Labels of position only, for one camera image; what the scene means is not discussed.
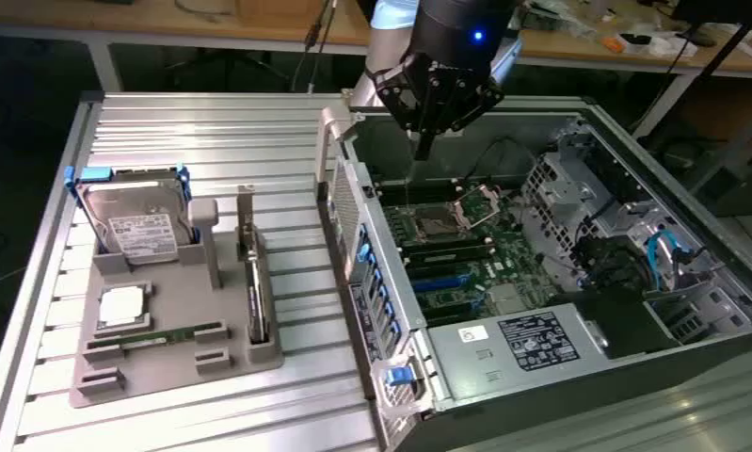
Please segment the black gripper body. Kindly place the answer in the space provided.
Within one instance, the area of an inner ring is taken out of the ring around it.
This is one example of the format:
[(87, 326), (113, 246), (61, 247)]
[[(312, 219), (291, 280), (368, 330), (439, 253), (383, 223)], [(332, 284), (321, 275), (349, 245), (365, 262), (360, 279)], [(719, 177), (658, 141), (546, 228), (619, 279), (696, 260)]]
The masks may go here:
[(504, 0), (420, 1), (408, 55), (487, 76), (519, 5)]

